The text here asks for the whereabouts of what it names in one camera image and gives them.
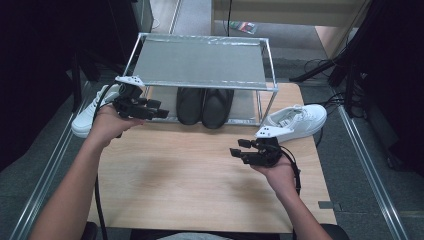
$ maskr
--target cable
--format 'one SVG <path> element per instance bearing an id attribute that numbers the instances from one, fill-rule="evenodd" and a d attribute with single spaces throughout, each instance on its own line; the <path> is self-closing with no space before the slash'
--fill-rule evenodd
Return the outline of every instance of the cable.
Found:
<path id="1" fill-rule="evenodd" d="M 102 204 L 100 202 L 99 174 L 97 174 L 96 182 L 94 184 L 94 197 L 96 199 L 97 214 L 99 215 L 102 236 L 104 240 L 108 240 L 105 219 L 103 217 Z"/>

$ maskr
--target black dress shoe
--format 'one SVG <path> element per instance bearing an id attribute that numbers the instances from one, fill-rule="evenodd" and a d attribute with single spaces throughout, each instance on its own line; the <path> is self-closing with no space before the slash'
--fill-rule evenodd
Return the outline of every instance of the black dress shoe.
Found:
<path id="1" fill-rule="evenodd" d="M 217 129 L 228 120 L 233 103 L 234 90 L 207 89 L 203 104 L 202 123 L 210 129 Z"/>
<path id="2" fill-rule="evenodd" d="M 179 87 L 177 91 L 178 121 L 184 125 L 198 123 L 202 116 L 204 97 L 205 89 Z"/>

